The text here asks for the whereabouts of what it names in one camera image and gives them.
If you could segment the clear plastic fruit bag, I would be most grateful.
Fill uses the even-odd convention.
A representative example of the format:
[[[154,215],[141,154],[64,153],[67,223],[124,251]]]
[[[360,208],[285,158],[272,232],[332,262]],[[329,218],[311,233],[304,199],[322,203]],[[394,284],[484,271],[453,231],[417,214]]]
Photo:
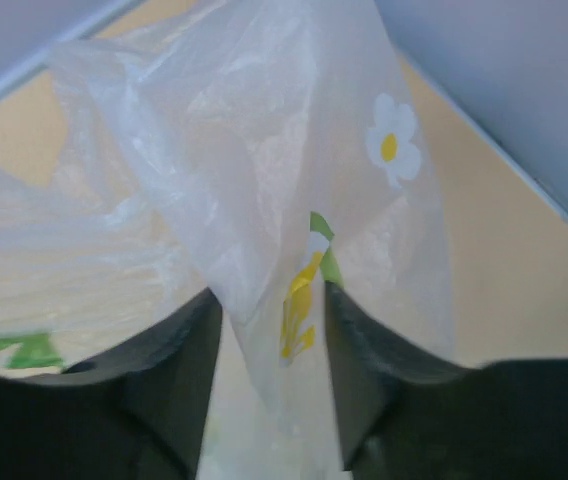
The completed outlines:
[[[0,169],[0,372],[61,368],[210,287],[235,337],[207,479],[341,479],[323,284],[450,356],[434,166],[372,1],[203,1],[49,59],[45,187]]]

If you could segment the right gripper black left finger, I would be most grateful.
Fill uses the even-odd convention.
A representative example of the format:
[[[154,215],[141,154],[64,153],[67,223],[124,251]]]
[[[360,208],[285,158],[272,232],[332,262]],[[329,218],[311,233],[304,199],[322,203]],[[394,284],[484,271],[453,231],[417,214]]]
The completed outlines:
[[[203,290],[59,374],[0,376],[0,479],[193,479],[222,308]]]

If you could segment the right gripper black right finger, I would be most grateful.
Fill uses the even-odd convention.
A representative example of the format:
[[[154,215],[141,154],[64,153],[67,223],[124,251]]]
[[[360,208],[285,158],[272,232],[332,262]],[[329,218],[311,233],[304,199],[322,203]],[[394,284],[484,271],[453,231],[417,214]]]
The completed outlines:
[[[468,368],[325,286],[342,464],[355,479],[568,479],[568,358]]]

